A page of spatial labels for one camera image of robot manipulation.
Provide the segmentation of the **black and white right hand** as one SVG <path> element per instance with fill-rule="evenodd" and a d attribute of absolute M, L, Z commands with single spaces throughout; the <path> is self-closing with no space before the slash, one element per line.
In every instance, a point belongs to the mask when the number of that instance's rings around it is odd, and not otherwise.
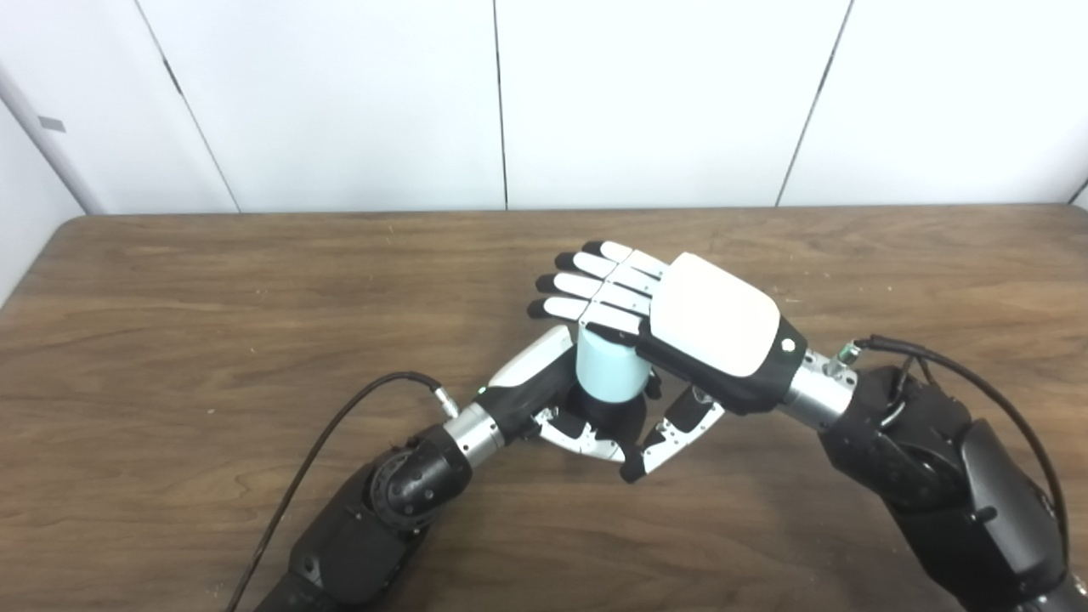
<path fill-rule="evenodd" d="M 589 241 L 540 276 L 533 319 L 555 319 L 634 348 L 660 376 L 633 454 L 616 462 L 636 484 L 726 413 L 766 413 L 786 393 L 808 342 L 769 295 L 685 252 L 665 264 L 617 241 Z"/>

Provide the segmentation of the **black and white left hand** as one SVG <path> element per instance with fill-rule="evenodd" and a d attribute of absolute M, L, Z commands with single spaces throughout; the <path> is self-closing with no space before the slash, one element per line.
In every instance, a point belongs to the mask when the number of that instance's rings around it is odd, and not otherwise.
<path fill-rule="evenodd" d="M 574 456 L 623 462 L 633 454 L 660 376 L 634 348 L 584 328 L 555 326 L 478 392 L 500 446 L 542 438 Z"/>

